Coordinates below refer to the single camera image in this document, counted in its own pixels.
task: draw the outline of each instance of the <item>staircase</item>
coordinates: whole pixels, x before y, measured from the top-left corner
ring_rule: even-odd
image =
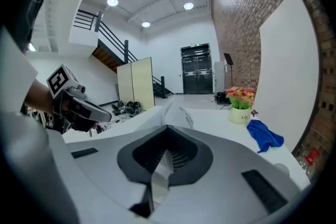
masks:
[[[101,39],[98,39],[97,48],[92,53],[94,57],[96,57],[101,63],[103,63],[113,72],[117,73],[117,67],[124,65],[125,62],[130,63],[138,60],[130,51],[128,51],[128,41],[125,41],[125,44],[121,42],[120,39],[107,27],[107,25],[101,21],[100,13],[95,15],[79,9],[73,24],[73,26],[87,30],[92,30],[92,28],[95,28],[94,30],[96,32],[102,33],[108,42],[117,49],[115,52],[118,55],[115,54],[108,46],[106,46],[106,44]],[[161,77],[161,80],[153,77],[153,92],[155,96],[163,99],[173,94],[173,92],[165,87],[164,77]]]

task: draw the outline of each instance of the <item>white table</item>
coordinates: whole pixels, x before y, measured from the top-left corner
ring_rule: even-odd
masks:
[[[228,119],[229,110],[186,110],[193,117],[195,130],[242,144],[272,164],[286,165],[290,178],[301,190],[310,185],[305,172],[285,145],[270,147],[267,152],[257,153],[260,149],[256,140],[251,137],[244,125],[234,124]]]
[[[72,143],[128,134],[138,130],[138,128],[140,128],[144,122],[148,122],[148,127],[150,127],[150,121],[156,122],[154,118],[158,115],[158,113],[160,113],[161,108],[161,106],[157,105],[150,110],[139,114],[133,119],[118,124],[115,127],[94,137],[89,137],[83,132],[74,131],[74,133],[65,133],[63,138],[66,143]],[[240,143],[254,151],[256,154],[259,154],[262,158],[272,164],[282,163],[286,165],[289,169],[290,178],[301,190],[310,185],[310,181],[305,172],[302,170],[294,156],[289,152],[285,145],[281,147],[270,147],[267,152],[257,153],[259,151],[257,142],[251,137],[244,125],[234,124],[229,121],[229,110],[186,110],[193,118],[195,130]]]

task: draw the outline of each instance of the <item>black door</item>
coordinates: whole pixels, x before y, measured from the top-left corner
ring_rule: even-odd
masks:
[[[198,94],[212,93],[212,72],[210,55],[194,56],[196,87]]]
[[[183,59],[183,84],[185,94],[197,94],[194,56]]]
[[[182,61],[184,93],[212,93],[212,71],[210,55],[183,57]]]

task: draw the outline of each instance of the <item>black slot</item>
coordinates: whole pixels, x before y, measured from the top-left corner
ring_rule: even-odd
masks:
[[[242,176],[270,214],[287,203],[283,196],[258,171],[243,172]]]
[[[98,152],[98,150],[96,150],[94,147],[91,147],[91,148],[87,148],[86,150],[71,152],[71,154],[74,159],[77,159],[77,158],[84,157],[84,156],[87,156],[87,155],[90,155],[96,152]]]
[[[187,165],[198,151],[195,143],[172,129],[166,129],[165,132],[152,137],[137,147],[133,151],[133,158],[152,174],[166,150],[172,154],[174,172]]]
[[[154,211],[154,205],[152,199],[152,190],[150,187],[146,188],[142,197],[142,201],[133,205],[129,210],[144,218],[148,218],[151,215],[151,213]]]

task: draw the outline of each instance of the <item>flowers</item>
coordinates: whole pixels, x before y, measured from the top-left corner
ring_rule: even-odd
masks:
[[[251,108],[254,102],[255,90],[252,88],[232,87],[225,90],[225,93],[230,98],[232,107],[236,109]]]

